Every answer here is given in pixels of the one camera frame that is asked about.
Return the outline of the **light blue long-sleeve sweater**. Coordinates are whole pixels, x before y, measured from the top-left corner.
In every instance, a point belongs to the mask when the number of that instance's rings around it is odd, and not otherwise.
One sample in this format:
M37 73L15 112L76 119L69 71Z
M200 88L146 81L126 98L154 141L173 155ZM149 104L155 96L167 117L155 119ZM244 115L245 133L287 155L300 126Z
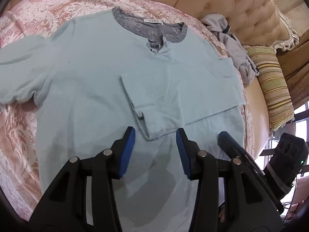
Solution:
M1 48L1 103L34 100L45 191L72 156L89 158L136 130L115 197L124 231L187 231L197 182L175 132L227 159L217 136L244 141L243 86L229 58L184 23L149 23L118 7L72 18L51 36Z

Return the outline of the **pink floral bed quilt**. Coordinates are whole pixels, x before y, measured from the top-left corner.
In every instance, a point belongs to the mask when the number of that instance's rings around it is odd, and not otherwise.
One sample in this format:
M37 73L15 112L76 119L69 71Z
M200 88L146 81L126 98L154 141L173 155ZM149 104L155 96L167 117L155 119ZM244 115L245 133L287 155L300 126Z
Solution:
M133 15L158 18L167 23L183 21L194 34L209 41L220 57L227 55L223 44L198 19L151 0L22 0L1 17L1 46L26 36L48 37L69 19L115 6ZM33 100L1 105L1 185L23 219L30 218L41 197L36 130Z

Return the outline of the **striped green gold pillow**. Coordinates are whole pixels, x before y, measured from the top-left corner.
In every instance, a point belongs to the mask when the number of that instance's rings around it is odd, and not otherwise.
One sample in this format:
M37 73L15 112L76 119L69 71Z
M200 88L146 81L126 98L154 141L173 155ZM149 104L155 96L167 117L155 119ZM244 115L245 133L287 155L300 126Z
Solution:
M270 131L276 131L294 118L294 108L275 51L264 46L245 46L259 71L258 82L268 109Z

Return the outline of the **grey crumpled garment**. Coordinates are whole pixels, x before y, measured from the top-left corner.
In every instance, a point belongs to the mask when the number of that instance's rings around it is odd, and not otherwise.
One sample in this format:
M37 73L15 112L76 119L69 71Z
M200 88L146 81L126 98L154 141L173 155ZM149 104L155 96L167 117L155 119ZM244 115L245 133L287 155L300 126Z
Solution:
M251 84L254 78L259 75L258 68L238 38L230 31L230 25L226 18L221 14L208 14L201 19L201 22L216 36L219 42L224 44L228 57L232 59L234 67L240 73L243 84Z

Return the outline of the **gold patterned curtain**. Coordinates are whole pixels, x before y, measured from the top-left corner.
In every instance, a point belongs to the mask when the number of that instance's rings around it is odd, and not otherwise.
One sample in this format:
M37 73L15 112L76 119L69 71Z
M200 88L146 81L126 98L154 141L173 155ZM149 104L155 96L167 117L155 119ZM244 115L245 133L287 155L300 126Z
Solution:
M277 59L281 66L294 109L308 102L309 71L309 31L300 37L300 43L292 50L277 51Z

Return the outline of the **window with dark frame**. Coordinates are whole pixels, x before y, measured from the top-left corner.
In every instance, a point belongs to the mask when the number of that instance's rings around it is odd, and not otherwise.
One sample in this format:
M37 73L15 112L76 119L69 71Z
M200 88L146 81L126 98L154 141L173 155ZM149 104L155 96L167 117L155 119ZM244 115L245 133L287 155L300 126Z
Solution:
M308 102L294 111L294 118L294 121L288 122L271 135L264 149L274 149L284 132L308 142Z

